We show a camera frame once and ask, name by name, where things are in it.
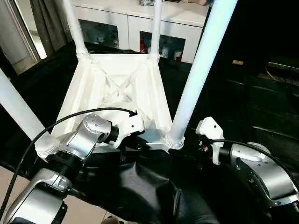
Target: curtain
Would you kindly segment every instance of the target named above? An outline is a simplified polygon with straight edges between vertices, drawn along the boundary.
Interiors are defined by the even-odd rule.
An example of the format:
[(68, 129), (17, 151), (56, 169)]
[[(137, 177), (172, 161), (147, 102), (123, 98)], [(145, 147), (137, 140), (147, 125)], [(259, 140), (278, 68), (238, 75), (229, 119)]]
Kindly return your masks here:
[(54, 0), (30, 0), (30, 4), (37, 32), (47, 56), (50, 56), (68, 42), (59, 8)]

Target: white cylindrical leg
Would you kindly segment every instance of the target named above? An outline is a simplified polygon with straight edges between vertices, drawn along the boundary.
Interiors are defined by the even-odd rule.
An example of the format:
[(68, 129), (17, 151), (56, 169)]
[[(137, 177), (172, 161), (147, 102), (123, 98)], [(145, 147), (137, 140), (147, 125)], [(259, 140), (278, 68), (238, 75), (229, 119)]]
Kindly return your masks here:
[(64, 12), (67, 23), (71, 31), (71, 35), (76, 44), (76, 53), (78, 58), (88, 57), (89, 53), (84, 45), (82, 29), (78, 18), (75, 16), (70, 0), (63, 0)]
[(169, 148), (180, 149), (184, 145), (187, 125), (236, 4), (237, 0), (214, 1), (172, 128), (165, 137)]
[[(45, 129), (1, 69), (0, 103), (31, 140)], [(49, 153), (58, 146), (59, 141), (45, 133), (36, 142), (36, 151)]]
[(153, 31), (151, 36), (150, 56), (159, 58), (160, 27), (162, 15), (162, 0), (155, 1), (155, 15), (153, 20)]

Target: tile floor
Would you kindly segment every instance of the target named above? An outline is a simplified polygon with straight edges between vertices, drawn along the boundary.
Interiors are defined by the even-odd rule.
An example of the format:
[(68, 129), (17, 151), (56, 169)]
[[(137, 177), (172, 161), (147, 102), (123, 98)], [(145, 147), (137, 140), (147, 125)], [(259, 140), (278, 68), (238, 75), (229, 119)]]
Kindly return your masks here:
[[(12, 176), (13, 173), (11, 171), (0, 166), (0, 204), (2, 204), (3, 202)], [(8, 201), (7, 208), (17, 198), (17, 196), (21, 193), (21, 191), (27, 184), (27, 179), (20, 176), (17, 178), (13, 192)], [(73, 196), (67, 196), (64, 202), (68, 205), (68, 211), (62, 222), (63, 224), (100, 224), (102, 220), (112, 215), (111, 213), (100, 207), (88, 204)], [(119, 220), (123, 221), (126, 224), (133, 224), (132, 222), (126, 222), (120, 218)]]

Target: silver robot arm segment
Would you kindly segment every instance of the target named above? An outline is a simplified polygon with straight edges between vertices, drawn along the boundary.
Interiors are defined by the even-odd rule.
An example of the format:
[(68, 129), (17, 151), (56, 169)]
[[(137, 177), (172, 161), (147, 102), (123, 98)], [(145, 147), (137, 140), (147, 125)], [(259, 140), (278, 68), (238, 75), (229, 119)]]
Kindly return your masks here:
[(95, 114), (85, 116), (76, 131), (67, 135), (57, 151), (46, 158), (50, 168), (43, 168), (34, 176), (8, 209), (3, 223), (61, 223), (67, 211), (63, 197), (96, 144), (105, 142), (117, 148), (127, 136), (143, 131), (138, 114), (118, 126)]
[[(196, 134), (209, 140), (224, 139), (223, 130), (212, 117), (199, 123)], [(260, 144), (249, 144), (270, 153)], [(290, 176), (268, 156), (239, 144), (216, 142), (211, 146), (213, 164), (231, 164), (268, 209), (299, 201), (298, 189)]]

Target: robot end effector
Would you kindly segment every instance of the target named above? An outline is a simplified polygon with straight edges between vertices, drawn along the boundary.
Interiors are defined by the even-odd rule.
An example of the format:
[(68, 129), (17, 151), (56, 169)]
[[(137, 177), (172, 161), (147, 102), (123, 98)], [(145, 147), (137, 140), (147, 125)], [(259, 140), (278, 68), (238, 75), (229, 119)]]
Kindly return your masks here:
[(298, 204), (296, 183), (289, 172), (273, 160), (265, 146), (225, 141), (222, 128), (212, 117), (200, 121), (196, 134), (199, 135), (201, 148), (212, 150), (210, 155), (212, 154), (213, 164), (220, 165), (223, 162), (232, 165), (240, 179), (249, 185), (267, 209)]

